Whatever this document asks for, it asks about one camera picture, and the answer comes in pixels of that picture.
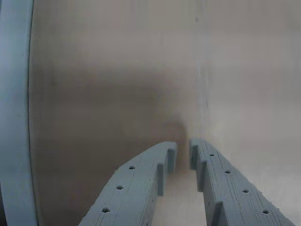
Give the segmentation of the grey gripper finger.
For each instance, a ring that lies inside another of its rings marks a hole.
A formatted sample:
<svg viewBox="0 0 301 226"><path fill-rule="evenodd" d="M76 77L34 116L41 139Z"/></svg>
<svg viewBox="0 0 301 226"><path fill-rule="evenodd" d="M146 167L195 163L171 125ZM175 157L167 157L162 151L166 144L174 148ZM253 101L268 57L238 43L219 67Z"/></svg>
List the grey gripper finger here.
<svg viewBox="0 0 301 226"><path fill-rule="evenodd" d="M174 173L175 142L161 142L120 166L81 220L81 226L150 226L157 197Z"/></svg>
<svg viewBox="0 0 301 226"><path fill-rule="evenodd" d="M216 148L200 138L190 140L190 168L203 193L208 226L291 226Z"/></svg>

